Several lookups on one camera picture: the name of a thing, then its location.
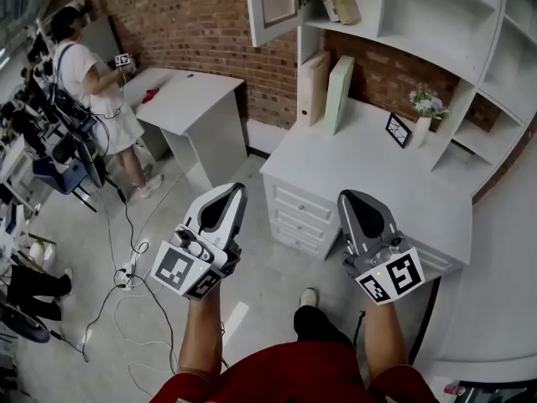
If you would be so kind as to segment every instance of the forearm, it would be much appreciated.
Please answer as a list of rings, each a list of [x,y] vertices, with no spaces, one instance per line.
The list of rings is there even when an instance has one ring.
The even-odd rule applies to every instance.
[[[220,374],[221,366],[222,326],[218,285],[201,301],[190,301],[179,367],[214,376]]]
[[[119,69],[111,71],[106,75],[100,76],[99,81],[95,86],[92,87],[90,94],[96,96],[106,91],[110,85],[117,84],[117,82],[122,78],[123,74]]]
[[[369,379],[373,380],[388,367],[409,361],[394,304],[377,306],[366,299],[365,347]]]

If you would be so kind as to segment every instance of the white tape on floor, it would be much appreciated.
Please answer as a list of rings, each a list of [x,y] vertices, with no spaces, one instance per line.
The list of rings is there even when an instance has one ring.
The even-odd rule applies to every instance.
[[[231,338],[233,333],[238,329],[238,326],[241,325],[242,320],[246,316],[248,309],[250,307],[241,301],[237,303],[235,309],[233,309],[232,314],[227,319],[224,324],[226,332],[222,337],[222,346],[226,346],[227,341]]]

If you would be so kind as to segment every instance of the white vase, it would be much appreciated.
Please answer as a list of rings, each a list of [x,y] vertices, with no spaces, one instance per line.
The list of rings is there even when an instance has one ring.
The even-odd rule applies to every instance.
[[[412,148],[421,148],[424,145],[427,139],[427,133],[429,132],[429,127],[430,118],[418,119],[416,127],[412,132],[412,141],[410,142]]]

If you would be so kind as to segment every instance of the desk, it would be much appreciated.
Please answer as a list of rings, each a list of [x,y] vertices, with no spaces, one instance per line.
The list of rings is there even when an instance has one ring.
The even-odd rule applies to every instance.
[[[7,155],[2,160],[2,165],[0,166],[0,184],[4,184],[13,193],[17,200],[24,204],[30,211],[36,213],[35,207],[31,206],[26,201],[24,196],[21,196],[13,188],[13,185],[16,185],[16,182],[8,182],[8,178],[18,168],[18,165],[21,163],[22,160],[27,160],[27,163],[29,163],[30,165],[33,162],[33,159],[26,152],[24,137],[20,135],[18,136],[17,140],[15,140],[15,142],[11,145],[11,148],[9,149]],[[19,171],[18,174],[21,175],[19,179],[24,176],[25,172],[26,170],[24,172]]]
[[[229,181],[246,159],[235,88],[242,80],[193,71],[147,69],[125,100],[140,121],[162,131],[189,182],[210,190]],[[159,93],[141,104],[148,89]]]
[[[385,131],[389,112],[349,100],[339,131],[296,123],[261,169],[274,238],[324,259],[342,190],[374,196],[420,253],[428,280],[469,264],[472,199],[438,180]]]

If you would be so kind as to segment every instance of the open cabinet door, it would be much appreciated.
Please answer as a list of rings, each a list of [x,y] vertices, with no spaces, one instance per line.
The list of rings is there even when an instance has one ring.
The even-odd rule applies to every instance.
[[[248,0],[254,47],[295,29],[300,24],[299,0]]]

